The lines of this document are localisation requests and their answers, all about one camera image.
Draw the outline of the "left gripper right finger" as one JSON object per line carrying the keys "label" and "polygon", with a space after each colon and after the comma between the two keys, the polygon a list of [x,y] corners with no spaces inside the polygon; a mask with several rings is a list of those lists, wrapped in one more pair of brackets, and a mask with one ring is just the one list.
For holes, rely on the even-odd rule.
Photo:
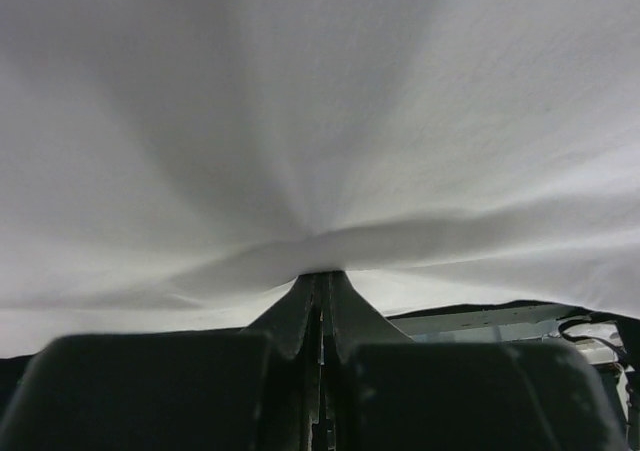
{"label": "left gripper right finger", "polygon": [[322,277],[340,450],[623,450],[597,372],[552,340],[419,343]]}

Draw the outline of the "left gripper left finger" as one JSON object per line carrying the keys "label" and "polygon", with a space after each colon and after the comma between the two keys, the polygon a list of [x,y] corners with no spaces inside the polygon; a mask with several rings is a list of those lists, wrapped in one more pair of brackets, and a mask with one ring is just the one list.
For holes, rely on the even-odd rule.
{"label": "left gripper left finger", "polygon": [[240,331],[59,338],[28,365],[5,450],[307,450],[314,279]]}

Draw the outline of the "white t shirt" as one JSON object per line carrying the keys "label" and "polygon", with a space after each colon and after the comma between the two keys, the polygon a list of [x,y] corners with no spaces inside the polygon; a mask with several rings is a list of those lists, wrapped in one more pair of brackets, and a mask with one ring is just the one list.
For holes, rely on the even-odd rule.
{"label": "white t shirt", "polygon": [[1,0],[1,353],[381,312],[639,313],[639,0]]}

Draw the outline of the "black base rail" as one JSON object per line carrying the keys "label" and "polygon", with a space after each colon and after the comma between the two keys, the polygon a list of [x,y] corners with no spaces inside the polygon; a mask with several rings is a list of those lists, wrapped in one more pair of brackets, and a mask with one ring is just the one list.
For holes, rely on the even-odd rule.
{"label": "black base rail", "polygon": [[290,293],[247,309],[4,309],[1,365],[71,369],[133,366],[151,357],[172,366],[203,359],[215,368],[259,374],[289,366],[323,326],[339,343],[500,342],[561,336],[560,328],[596,329],[611,315],[552,302],[460,304],[385,315],[352,290],[315,296]]}

